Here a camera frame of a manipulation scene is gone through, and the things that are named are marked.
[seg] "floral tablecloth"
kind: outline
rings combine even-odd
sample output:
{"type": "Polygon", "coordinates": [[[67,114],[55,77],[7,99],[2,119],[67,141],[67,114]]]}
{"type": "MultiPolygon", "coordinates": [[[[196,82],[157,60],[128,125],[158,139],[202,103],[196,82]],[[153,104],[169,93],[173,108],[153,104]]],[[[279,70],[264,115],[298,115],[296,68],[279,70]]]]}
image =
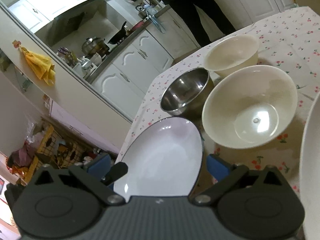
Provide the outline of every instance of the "floral tablecloth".
{"type": "MultiPolygon", "coordinates": [[[[219,146],[206,135],[200,125],[205,156],[214,153],[230,163],[245,164],[250,169],[257,170],[263,169],[267,164],[275,165],[299,194],[299,157],[303,129],[312,102],[320,91],[319,23],[320,16],[309,7],[300,7],[270,16],[229,35],[249,33],[259,38],[258,64],[277,66],[291,76],[298,90],[298,107],[294,120],[281,135],[262,147],[249,150],[234,150],[219,146]]],[[[129,145],[143,130],[170,116],[159,106],[164,90],[182,73],[202,66],[204,56],[209,50],[227,37],[199,49],[154,79],[132,123],[117,161],[123,158],[129,145]]],[[[211,77],[215,84],[220,81],[215,73],[211,74],[211,77]]],[[[212,179],[208,178],[203,166],[197,186],[203,190],[210,184],[212,179]]]]}

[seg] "dining table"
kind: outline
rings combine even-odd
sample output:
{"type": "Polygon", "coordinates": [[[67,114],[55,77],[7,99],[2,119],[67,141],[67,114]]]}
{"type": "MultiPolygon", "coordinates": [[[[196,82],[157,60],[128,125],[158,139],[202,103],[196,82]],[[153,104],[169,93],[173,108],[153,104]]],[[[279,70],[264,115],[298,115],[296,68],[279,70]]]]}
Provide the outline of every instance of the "dining table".
{"type": "MultiPolygon", "coordinates": [[[[205,157],[215,154],[226,162],[244,164],[253,170],[263,170],[274,165],[287,179],[299,196],[300,147],[304,126],[311,105],[320,91],[320,16],[309,7],[291,8],[262,19],[252,25],[223,37],[186,57],[158,75],[141,103],[117,157],[121,161],[130,144],[150,125],[170,115],[161,110],[160,101],[164,91],[184,72],[203,67],[205,56],[224,39],[239,34],[259,38],[258,65],[271,65],[285,71],[294,81],[298,92],[298,105],[290,125],[277,138],[267,144],[251,149],[230,149],[218,145],[205,133],[201,121],[195,124],[202,134],[204,145],[203,165],[191,194],[197,194],[216,182],[205,168],[205,157]]],[[[214,84],[221,78],[210,73],[214,84]]],[[[254,89],[259,84],[248,84],[254,89]]]]}

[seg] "frying pan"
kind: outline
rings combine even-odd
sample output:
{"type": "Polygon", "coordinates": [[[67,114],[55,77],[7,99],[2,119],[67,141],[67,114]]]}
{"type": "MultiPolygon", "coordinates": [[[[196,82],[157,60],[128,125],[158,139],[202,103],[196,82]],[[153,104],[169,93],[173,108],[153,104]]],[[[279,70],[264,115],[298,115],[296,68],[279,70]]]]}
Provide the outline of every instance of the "frying pan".
{"type": "Polygon", "coordinates": [[[121,30],[119,30],[111,39],[108,41],[108,43],[115,45],[118,41],[120,41],[122,38],[126,36],[125,28],[127,22],[124,22],[124,24],[121,27],[121,30]]]}

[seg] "yellow towel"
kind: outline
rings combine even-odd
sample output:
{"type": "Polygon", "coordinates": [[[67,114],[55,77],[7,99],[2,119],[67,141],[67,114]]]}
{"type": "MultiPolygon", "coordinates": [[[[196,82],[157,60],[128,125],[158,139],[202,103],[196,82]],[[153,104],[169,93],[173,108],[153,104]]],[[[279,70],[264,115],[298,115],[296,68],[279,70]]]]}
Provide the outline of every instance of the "yellow towel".
{"type": "Polygon", "coordinates": [[[28,65],[31,67],[38,79],[43,79],[49,86],[54,85],[56,73],[54,71],[54,65],[51,62],[51,58],[28,51],[25,47],[20,48],[28,65]]]}

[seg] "person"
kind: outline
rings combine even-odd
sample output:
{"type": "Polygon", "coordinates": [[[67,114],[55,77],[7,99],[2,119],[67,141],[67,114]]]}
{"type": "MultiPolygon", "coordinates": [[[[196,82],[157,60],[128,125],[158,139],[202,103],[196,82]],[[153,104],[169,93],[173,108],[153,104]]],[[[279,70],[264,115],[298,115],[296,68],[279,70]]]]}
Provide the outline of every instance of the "person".
{"type": "Polygon", "coordinates": [[[163,2],[169,4],[183,19],[201,47],[210,44],[211,41],[201,24],[195,5],[201,8],[225,35],[236,31],[214,0],[163,0],[163,2]]]}

